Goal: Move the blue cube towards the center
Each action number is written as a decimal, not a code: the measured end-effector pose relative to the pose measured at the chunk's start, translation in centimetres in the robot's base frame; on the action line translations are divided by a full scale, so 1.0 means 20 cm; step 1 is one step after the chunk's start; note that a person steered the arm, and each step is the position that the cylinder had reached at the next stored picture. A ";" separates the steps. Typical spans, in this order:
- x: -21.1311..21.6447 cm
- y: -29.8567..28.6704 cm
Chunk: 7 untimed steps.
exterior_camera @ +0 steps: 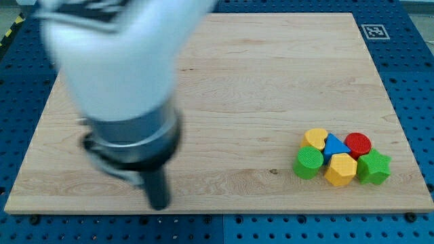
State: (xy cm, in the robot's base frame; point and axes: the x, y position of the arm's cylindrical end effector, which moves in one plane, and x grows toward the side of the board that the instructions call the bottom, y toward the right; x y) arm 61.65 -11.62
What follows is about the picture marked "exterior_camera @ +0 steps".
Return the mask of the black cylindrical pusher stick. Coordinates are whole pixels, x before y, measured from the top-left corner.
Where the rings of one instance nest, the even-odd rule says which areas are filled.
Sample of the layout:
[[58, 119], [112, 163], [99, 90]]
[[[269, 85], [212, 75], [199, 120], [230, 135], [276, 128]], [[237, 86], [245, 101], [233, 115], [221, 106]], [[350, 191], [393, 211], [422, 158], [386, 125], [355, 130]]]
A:
[[170, 190], [164, 168], [141, 173], [145, 192], [151, 207], [155, 210], [165, 209], [170, 204]]

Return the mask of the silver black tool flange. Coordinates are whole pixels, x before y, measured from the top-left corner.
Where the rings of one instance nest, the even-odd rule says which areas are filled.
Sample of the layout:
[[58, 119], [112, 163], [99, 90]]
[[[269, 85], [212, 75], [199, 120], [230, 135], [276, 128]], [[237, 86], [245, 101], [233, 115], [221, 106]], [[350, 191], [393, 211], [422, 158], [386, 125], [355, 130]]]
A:
[[82, 146], [99, 170], [140, 186], [142, 172], [160, 169], [176, 152], [181, 118], [174, 99], [169, 98], [133, 119], [90, 119], [91, 131], [82, 138]]

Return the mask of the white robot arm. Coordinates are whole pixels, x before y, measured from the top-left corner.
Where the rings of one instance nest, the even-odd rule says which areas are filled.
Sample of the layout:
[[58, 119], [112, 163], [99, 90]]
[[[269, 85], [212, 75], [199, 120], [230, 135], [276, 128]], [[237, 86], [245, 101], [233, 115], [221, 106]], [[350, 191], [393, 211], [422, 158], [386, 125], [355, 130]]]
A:
[[35, 16], [90, 132], [82, 144], [106, 173], [168, 206], [164, 165], [182, 117], [176, 59], [215, 0], [42, 1]]

